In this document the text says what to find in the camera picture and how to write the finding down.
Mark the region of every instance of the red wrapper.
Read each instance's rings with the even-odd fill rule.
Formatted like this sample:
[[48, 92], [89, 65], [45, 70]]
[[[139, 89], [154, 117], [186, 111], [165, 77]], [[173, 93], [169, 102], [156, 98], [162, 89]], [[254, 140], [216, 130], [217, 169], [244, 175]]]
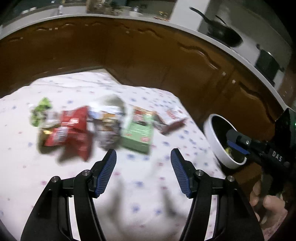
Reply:
[[55, 128], [45, 141], [45, 146], [71, 145], [77, 154], [87, 161], [90, 155], [92, 139], [87, 131], [88, 107], [63, 111], [61, 126]]

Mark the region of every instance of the frying pan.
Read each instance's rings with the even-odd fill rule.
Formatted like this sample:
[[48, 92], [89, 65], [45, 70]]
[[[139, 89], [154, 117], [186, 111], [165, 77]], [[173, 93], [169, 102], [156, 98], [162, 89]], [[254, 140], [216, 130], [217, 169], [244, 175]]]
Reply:
[[202, 18], [208, 24], [208, 30], [211, 37], [222, 41], [229, 47], [237, 47], [241, 45], [242, 38], [240, 37], [240, 35], [232, 28], [228, 27], [220, 17], [216, 16], [223, 23], [208, 19], [201, 11], [193, 7], [190, 7], [189, 9], [202, 16]]

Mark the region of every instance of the green box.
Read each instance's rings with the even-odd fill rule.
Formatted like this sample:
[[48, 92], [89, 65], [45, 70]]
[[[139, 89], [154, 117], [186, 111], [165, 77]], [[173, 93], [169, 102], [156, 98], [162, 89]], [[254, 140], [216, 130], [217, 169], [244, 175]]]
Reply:
[[133, 117], [123, 131], [121, 145], [139, 152], [148, 153], [153, 136], [153, 111], [134, 107]]

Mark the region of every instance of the white countertop edge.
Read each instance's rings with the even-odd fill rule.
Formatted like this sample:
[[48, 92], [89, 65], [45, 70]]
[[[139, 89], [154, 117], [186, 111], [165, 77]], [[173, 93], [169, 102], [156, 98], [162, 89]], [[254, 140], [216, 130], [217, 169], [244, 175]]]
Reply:
[[176, 29], [180, 29], [182, 31], [185, 31], [187, 33], [193, 34], [201, 39], [204, 39], [208, 42], [210, 42], [211, 44], [217, 46], [218, 48], [222, 49], [224, 52], [228, 53], [229, 55], [231, 55], [232, 57], [234, 57], [235, 59], [237, 59], [239, 62], [241, 62], [244, 66], [246, 66], [254, 75], [256, 75], [256, 77], [258, 79], [260, 79], [262, 81], [262, 83], [270, 90], [270, 92], [273, 94], [273, 96], [277, 99], [277, 101], [279, 102], [279, 104], [281, 105], [281, 107], [283, 108], [283, 110], [285, 110], [288, 106], [285, 104], [285, 102], [283, 101], [283, 99], [280, 97], [280, 95], [278, 94], [278, 92], [274, 89], [274, 87], [272, 87], [272, 85], [268, 82], [268, 80], [253, 66], [251, 65], [245, 58], [243, 58], [242, 56], [240, 56], [238, 53], [236, 53], [234, 50], [228, 48], [227, 46], [223, 45], [222, 43], [210, 38], [209, 36], [202, 34], [200, 32], [197, 31], [193, 31], [191, 29], [176, 25], [176, 24], [172, 24], [169, 21], [163, 21], [163, 20], [157, 20], [157, 19], [153, 19], [153, 18], [145, 18], [145, 17], [132, 17], [132, 16], [111, 16], [111, 15], [104, 15], [104, 14], [91, 14], [91, 13], [87, 13], [87, 14], [64, 14], [64, 15], [57, 15], [57, 16], [53, 16], [53, 17], [47, 17], [47, 18], [43, 18], [43, 19], [39, 19], [37, 21], [34, 21], [32, 23], [27, 23], [19, 28], [16, 28], [10, 32], [7, 32], [5, 34], [3, 34], [2, 36], [0, 36], [0, 39], [22, 29], [25, 27], [28, 27], [30, 25], [36, 24], [36, 23], [40, 23], [40, 22], [44, 22], [44, 21], [48, 21], [48, 20], [52, 20], [52, 19], [57, 19], [57, 18], [68, 18], [68, 17], [84, 17], [84, 16], [93, 16], [93, 17], [104, 17], [104, 18], [117, 18], [117, 19], [131, 19], [131, 20], [140, 20], [140, 21], [145, 21], [145, 22], [151, 22], [151, 23], [158, 23], [158, 24], [162, 24], [165, 26], [169, 26], [169, 27], [173, 27]]

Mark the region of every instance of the white tablecloth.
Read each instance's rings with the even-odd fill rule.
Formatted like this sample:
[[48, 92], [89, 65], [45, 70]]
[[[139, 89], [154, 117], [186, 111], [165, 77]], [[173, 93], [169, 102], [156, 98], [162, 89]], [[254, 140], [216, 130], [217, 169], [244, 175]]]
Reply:
[[[36, 148], [38, 128], [30, 125], [28, 106], [48, 97], [55, 110], [72, 110], [108, 94], [116, 94], [125, 102], [128, 113], [125, 126], [133, 105], [147, 110], [177, 105], [185, 111], [172, 93], [120, 85], [109, 74], [91, 72], [38, 79], [0, 99], [0, 219], [17, 240], [51, 177], [74, 177], [90, 169], [106, 153], [94, 141], [87, 162], [76, 156], [62, 158], [63, 148], [40, 154]], [[94, 199], [107, 241], [179, 239], [192, 200], [181, 192], [174, 174], [170, 162], [173, 148], [179, 148], [197, 169], [224, 178], [205, 136], [191, 118], [185, 127], [168, 136], [154, 129], [149, 155], [118, 147], [117, 163], [106, 191]], [[213, 233], [215, 199], [213, 196], [210, 220], [205, 220], [208, 222], [206, 239]], [[70, 200], [72, 232], [79, 239], [73, 199]]]

